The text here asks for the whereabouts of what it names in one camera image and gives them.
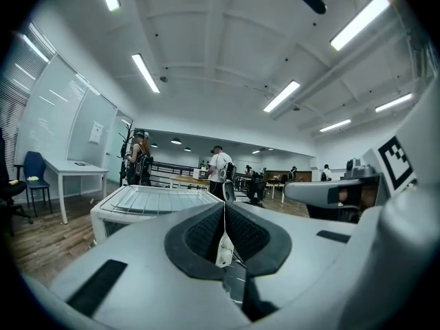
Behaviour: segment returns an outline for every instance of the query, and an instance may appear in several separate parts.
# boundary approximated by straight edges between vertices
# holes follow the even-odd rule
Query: backpack
[[[232,181],[234,179],[235,171],[237,168],[232,162],[226,162],[222,169],[219,171],[219,178],[223,181],[229,179]]]
[[[153,157],[145,153],[141,146],[139,146],[139,148],[142,153],[136,158],[135,175],[140,177],[150,177]]]
[[[327,174],[323,171],[321,174],[321,181],[331,181],[331,177],[327,177]]]

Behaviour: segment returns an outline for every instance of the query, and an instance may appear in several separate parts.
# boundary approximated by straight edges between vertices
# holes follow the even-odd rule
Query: person
[[[246,165],[245,175],[252,176],[253,170],[249,165]]]
[[[324,171],[321,174],[321,181],[331,181],[331,171],[327,164],[324,165]]]
[[[225,200],[223,196],[223,183],[225,182],[225,177],[221,177],[221,171],[226,169],[228,163],[232,163],[232,158],[223,152],[221,146],[215,146],[211,153],[214,153],[210,161],[210,167],[208,170],[208,175],[210,175],[210,185],[209,192],[215,197]]]
[[[296,166],[292,167],[289,171],[289,177],[287,178],[289,182],[296,181]]]
[[[150,178],[148,177],[148,173],[143,173],[142,177],[140,175],[135,174],[135,166],[138,160],[138,157],[142,154],[146,154],[147,156],[151,156],[150,150],[148,147],[149,133],[144,132],[142,130],[136,131],[133,141],[135,142],[133,145],[132,154],[127,154],[126,159],[129,161],[129,171],[127,173],[127,182],[129,185],[132,184],[140,184],[142,179],[143,186],[151,186]]]

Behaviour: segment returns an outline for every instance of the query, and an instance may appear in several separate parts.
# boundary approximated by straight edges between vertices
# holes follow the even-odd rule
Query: black rubber pad
[[[95,310],[100,306],[111,288],[116,284],[125,268],[126,263],[106,261],[67,301],[67,304],[84,314],[91,317]]]
[[[337,241],[341,243],[348,243],[350,236],[347,234],[338,234],[337,232],[322,230],[319,231],[316,236],[322,237],[324,239],[331,239],[332,241]]]

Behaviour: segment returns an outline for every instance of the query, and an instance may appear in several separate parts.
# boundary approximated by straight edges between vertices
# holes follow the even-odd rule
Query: paper sign
[[[101,124],[98,124],[97,122],[93,121],[93,126],[90,131],[90,138],[89,142],[97,143],[99,144],[99,141],[101,140],[102,130],[104,129],[104,126]]]

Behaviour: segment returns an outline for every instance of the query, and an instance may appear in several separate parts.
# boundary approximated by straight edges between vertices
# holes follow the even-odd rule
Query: white ceiling
[[[167,151],[184,152],[184,148],[189,147],[193,153],[200,155],[201,157],[212,156],[211,149],[216,145],[221,145],[223,151],[233,156],[237,155],[251,155],[252,152],[260,149],[259,146],[231,142],[227,140],[220,140],[216,138],[199,137],[195,135],[184,135],[175,133],[163,132],[163,131],[148,131],[149,139],[148,145],[151,146],[156,143],[160,149],[166,149]],[[171,140],[173,138],[179,138],[181,144],[173,144]],[[285,151],[274,150],[268,151],[268,153],[287,153]]]
[[[176,97],[208,105],[216,97],[262,116],[294,79],[300,89],[264,121],[288,117],[316,135],[326,123],[374,120],[374,107],[414,91],[421,75],[408,42],[417,31],[408,29],[404,10],[387,9],[337,52],[329,41],[370,0],[324,1],[325,15],[301,0],[120,0],[113,12],[105,0],[57,0],[57,8],[140,108],[171,107]],[[137,53],[160,95],[134,65]]]

